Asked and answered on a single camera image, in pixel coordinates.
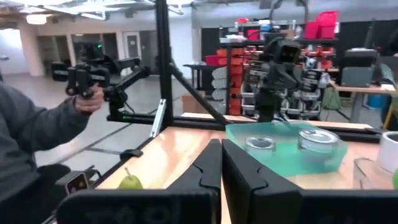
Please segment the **gray jacket sleeve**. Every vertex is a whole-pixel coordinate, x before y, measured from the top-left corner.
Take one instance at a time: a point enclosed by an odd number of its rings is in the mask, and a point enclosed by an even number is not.
[[[74,98],[47,110],[34,105],[20,91],[0,84],[1,112],[9,134],[19,147],[31,152],[52,149],[71,141],[87,126],[89,116],[77,112]]]

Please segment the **person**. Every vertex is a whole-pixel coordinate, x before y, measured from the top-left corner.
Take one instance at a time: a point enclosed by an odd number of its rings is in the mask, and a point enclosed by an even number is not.
[[[15,88],[0,83],[0,223],[42,223],[65,194],[55,182],[70,170],[62,165],[37,168],[34,152],[67,143],[101,108],[103,91],[89,99],[74,96],[53,109],[36,106]]]

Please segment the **metal bracket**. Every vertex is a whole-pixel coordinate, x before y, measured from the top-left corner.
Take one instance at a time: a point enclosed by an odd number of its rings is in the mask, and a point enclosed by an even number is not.
[[[166,100],[160,99],[159,106],[157,107],[155,115],[154,124],[152,125],[152,130],[150,131],[150,137],[154,138],[159,134],[165,110],[166,110]]]

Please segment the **green pear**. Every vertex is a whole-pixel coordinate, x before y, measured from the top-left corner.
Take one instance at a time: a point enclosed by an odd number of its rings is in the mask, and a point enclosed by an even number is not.
[[[118,189],[143,189],[141,181],[137,176],[131,175],[129,170],[125,168],[127,177],[125,177],[119,184]]]
[[[398,190],[398,169],[394,173],[394,176],[392,177],[392,184],[394,186],[394,189]]]

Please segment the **person's hand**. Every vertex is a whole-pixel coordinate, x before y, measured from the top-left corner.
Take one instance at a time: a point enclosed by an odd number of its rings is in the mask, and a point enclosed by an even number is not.
[[[93,113],[99,110],[104,103],[104,92],[101,87],[95,84],[91,89],[94,91],[94,95],[85,99],[78,95],[75,100],[76,110],[80,113]]]

